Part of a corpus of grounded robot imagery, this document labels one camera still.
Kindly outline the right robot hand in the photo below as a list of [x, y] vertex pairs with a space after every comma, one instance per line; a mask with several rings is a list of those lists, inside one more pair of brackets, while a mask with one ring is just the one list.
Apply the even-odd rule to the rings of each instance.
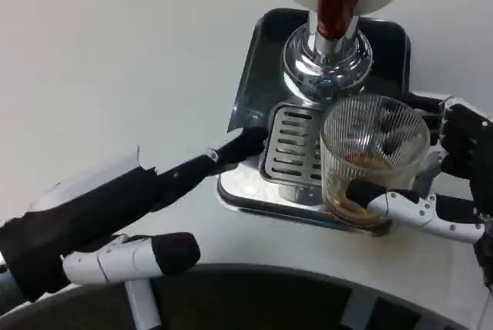
[[[443, 152], [421, 172], [413, 188], [352, 180], [347, 199], [381, 217], [423, 232], [479, 247], [492, 244], [492, 121], [457, 97], [439, 99], [405, 93], [401, 102], [423, 111], [432, 142]], [[431, 192], [440, 173], [468, 180], [472, 200]]]

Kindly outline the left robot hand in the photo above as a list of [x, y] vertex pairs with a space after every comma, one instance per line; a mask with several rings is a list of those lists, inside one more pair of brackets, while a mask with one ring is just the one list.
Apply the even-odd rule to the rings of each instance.
[[189, 193], [206, 177], [263, 152], [267, 129], [242, 129], [229, 143], [167, 171], [146, 169], [137, 150], [56, 184], [1, 228], [1, 310], [70, 284], [108, 284], [180, 274], [200, 259], [188, 232], [125, 237], [122, 229]]

